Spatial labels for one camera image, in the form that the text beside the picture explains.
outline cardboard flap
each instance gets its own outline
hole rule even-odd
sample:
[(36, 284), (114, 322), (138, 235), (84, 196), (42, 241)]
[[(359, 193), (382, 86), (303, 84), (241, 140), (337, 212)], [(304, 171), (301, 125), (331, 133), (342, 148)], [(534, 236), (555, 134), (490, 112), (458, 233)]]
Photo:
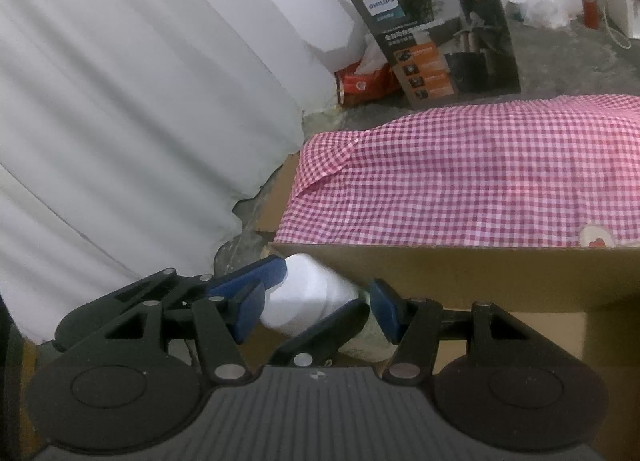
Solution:
[(298, 170), (299, 159), (299, 153), (287, 156), (287, 159), (277, 172), (271, 191), (262, 207), (260, 218), (256, 223), (255, 232), (270, 241), (275, 237), (282, 215), (287, 208), (293, 180)]
[(380, 277), (402, 297), (450, 308), (487, 300), (507, 311), (585, 311), (640, 293), (637, 248), (272, 246), (308, 253), (363, 287)]

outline woman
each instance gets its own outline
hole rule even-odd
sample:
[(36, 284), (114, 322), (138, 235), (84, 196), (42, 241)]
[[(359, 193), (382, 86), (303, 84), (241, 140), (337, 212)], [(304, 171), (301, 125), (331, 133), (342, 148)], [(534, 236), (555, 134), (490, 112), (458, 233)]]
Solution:
[(462, 34), (465, 51), (477, 53), (482, 44), (499, 53), (511, 53), (509, 29), (500, 0), (460, 0), (468, 24)]

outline checkered tablecloth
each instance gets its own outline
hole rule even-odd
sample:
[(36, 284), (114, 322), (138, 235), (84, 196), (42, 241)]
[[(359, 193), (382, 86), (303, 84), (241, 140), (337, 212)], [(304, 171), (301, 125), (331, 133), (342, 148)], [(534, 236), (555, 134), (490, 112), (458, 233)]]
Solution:
[(276, 241), (575, 247), (640, 241), (640, 98), (437, 108), (313, 137)]

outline cardboard box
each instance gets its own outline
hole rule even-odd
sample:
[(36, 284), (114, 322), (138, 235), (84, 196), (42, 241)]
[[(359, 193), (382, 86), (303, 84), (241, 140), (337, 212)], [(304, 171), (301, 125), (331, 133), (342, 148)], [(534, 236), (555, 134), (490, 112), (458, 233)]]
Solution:
[[(257, 232), (273, 239), (298, 164), (281, 168)], [(446, 248), (272, 243), (308, 253), (366, 287), (381, 277), (404, 297), (468, 309), (492, 301), (582, 359), (604, 379), (609, 412), (593, 446), (606, 459), (640, 459), (640, 250), (637, 248)], [(464, 354), (443, 342), (436, 370)]]
[(414, 108), (520, 91), (500, 0), (352, 1)]

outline red bottle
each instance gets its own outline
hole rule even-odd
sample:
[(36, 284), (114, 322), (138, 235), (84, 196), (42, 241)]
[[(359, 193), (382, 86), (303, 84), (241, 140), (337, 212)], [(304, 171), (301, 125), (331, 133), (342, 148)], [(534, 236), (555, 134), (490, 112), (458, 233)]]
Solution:
[(582, 0), (582, 12), (584, 13), (584, 25), (592, 30), (597, 30), (600, 27), (598, 1)]

